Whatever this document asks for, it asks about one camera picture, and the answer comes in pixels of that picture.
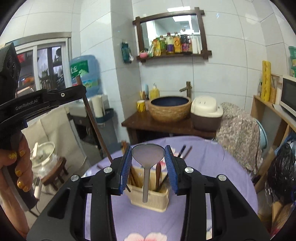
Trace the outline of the left hand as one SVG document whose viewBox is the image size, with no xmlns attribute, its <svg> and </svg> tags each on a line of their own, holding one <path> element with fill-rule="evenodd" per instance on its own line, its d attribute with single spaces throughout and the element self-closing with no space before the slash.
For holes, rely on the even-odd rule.
<svg viewBox="0 0 296 241">
<path fill-rule="evenodd" d="M 25 136 L 19 143 L 18 151 L 1 150 L 1 167 L 17 163 L 15 174 L 17 187 L 23 192 L 29 192 L 33 183 L 32 161 L 30 149 Z M 1 173 L 2 208 L 18 233 L 26 238 L 30 230 L 24 211 Z"/>
</svg>

